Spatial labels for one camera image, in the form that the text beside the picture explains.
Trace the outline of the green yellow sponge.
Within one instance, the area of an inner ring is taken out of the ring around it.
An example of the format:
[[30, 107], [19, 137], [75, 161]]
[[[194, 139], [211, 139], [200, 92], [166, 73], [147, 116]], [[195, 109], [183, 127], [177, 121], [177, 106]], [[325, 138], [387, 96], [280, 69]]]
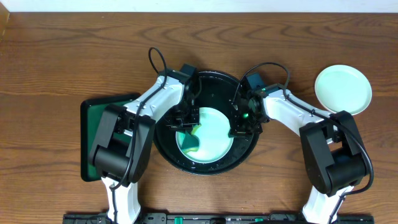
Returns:
[[183, 153], [197, 152], [200, 147], [200, 140], [195, 135], [198, 129], [201, 127], [200, 124], [194, 126], [191, 131], [185, 131], [185, 137], [181, 143], [180, 149]]

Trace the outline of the mint plate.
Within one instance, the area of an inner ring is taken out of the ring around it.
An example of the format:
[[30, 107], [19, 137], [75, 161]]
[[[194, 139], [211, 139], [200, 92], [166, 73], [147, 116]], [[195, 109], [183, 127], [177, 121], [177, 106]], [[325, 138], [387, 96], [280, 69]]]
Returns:
[[231, 149], [234, 138], [229, 137], [231, 129], [228, 118], [220, 111], [209, 108], [200, 108], [201, 127], [195, 133], [200, 140], [197, 152], [183, 153], [180, 149], [185, 133], [176, 132], [175, 140], [180, 152], [189, 160], [208, 164], [224, 157]]
[[373, 97], [366, 76], [348, 65], [332, 65], [322, 70], [315, 80], [315, 95], [328, 111], [363, 112]]

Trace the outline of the mint plate front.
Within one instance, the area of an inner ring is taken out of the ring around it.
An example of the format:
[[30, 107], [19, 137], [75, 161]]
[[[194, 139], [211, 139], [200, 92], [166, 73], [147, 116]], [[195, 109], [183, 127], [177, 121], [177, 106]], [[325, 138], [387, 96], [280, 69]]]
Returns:
[[373, 97], [366, 76], [348, 65], [332, 65], [322, 70], [315, 80], [315, 95], [328, 111], [363, 112]]

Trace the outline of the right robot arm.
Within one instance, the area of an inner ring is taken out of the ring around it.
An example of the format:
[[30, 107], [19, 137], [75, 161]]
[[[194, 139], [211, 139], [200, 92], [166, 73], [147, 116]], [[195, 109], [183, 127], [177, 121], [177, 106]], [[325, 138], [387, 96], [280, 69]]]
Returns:
[[312, 184], [302, 216], [309, 223], [336, 222], [345, 197], [373, 173], [352, 115], [319, 110], [281, 84], [267, 86], [258, 73], [242, 77], [232, 105], [232, 137], [260, 134], [261, 125], [271, 120], [300, 137]]

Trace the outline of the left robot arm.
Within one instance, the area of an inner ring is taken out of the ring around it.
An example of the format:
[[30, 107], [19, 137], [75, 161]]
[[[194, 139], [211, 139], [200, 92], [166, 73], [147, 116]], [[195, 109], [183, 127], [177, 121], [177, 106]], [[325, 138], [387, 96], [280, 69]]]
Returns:
[[173, 131], [191, 131], [199, 124], [194, 105], [201, 91], [195, 67], [165, 68], [152, 87], [125, 105], [110, 104], [102, 112], [90, 154], [89, 164], [101, 175], [107, 188], [108, 223], [134, 223], [141, 206], [137, 183], [149, 162], [155, 125], [163, 117]]

